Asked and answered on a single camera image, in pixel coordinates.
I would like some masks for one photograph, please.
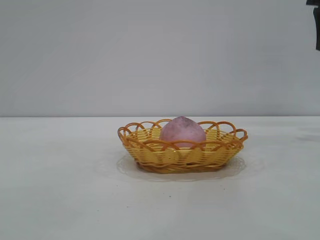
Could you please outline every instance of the basket rim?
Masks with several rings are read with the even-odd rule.
[[[147,131],[147,130],[152,130],[154,128],[162,129],[162,126],[160,125],[160,123],[171,122],[171,121],[172,121],[172,119],[164,118],[164,119],[160,119],[158,121],[131,122],[131,123],[128,123],[126,126],[122,126],[118,129],[118,131],[117,131],[118,137],[120,138],[122,144],[127,147],[133,147],[133,145],[131,143],[131,142],[133,142],[133,143],[139,145],[141,148],[146,148],[152,152],[155,152],[155,150],[149,146],[150,144],[162,144],[163,145],[163,148],[161,149],[162,151],[165,151],[169,147],[173,148],[176,151],[185,150],[185,149],[193,150],[196,148],[200,148],[202,151],[204,151],[205,144],[217,144],[217,147],[212,149],[212,151],[216,151],[221,147],[225,147],[227,149],[233,148],[233,147],[242,148],[243,142],[248,139],[248,133],[246,130],[244,130],[242,128],[236,129],[235,125],[233,125],[231,122],[228,122],[228,121],[219,121],[219,122],[200,121],[197,123],[199,125],[211,124],[211,126],[209,126],[208,128],[204,128],[205,131],[212,130],[213,128],[216,128],[216,131],[218,132],[218,134],[219,133],[232,134],[233,139],[229,142],[223,142],[221,140],[215,140],[215,141],[206,140],[203,142],[194,142],[194,141],[190,141],[190,140],[163,141],[163,140],[159,140],[159,139],[147,139],[144,141],[139,141],[139,140],[130,138],[132,133],[138,133],[138,132],[143,132],[143,131]],[[145,127],[144,124],[152,124],[152,126]],[[220,125],[229,125],[232,127],[232,131],[231,132],[222,131],[220,129]],[[135,126],[135,131],[131,131],[129,128],[134,127],[134,126]],[[241,138],[239,138],[237,136],[237,133],[243,133],[243,136]],[[193,144],[193,146],[192,147],[178,147],[176,144],[179,144],[179,143],[190,143],[190,144]]]

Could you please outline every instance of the white tabletop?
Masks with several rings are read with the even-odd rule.
[[[189,174],[143,172],[122,147],[119,127],[159,119],[0,118],[0,239],[319,239],[320,117],[192,117],[249,139]]]

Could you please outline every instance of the wicker basket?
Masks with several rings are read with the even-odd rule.
[[[170,121],[133,122],[118,129],[123,146],[140,168],[162,174],[217,171],[244,147],[243,142],[248,138],[247,131],[236,129],[230,122],[202,121],[198,124],[204,128],[204,142],[159,140],[161,125]],[[222,131],[223,126],[231,127],[232,131]],[[178,143],[193,146],[178,147]]]

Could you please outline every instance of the pink round object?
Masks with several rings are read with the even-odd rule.
[[[201,143],[206,140],[204,129],[195,121],[179,116],[167,123],[161,130],[160,140],[166,142],[193,141]],[[176,144],[180,148],[190,148],[192,143],[182,142]]]

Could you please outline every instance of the gray wall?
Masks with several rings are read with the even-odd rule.
[[[0,116],[320,115],[305,0],[0,0]]]

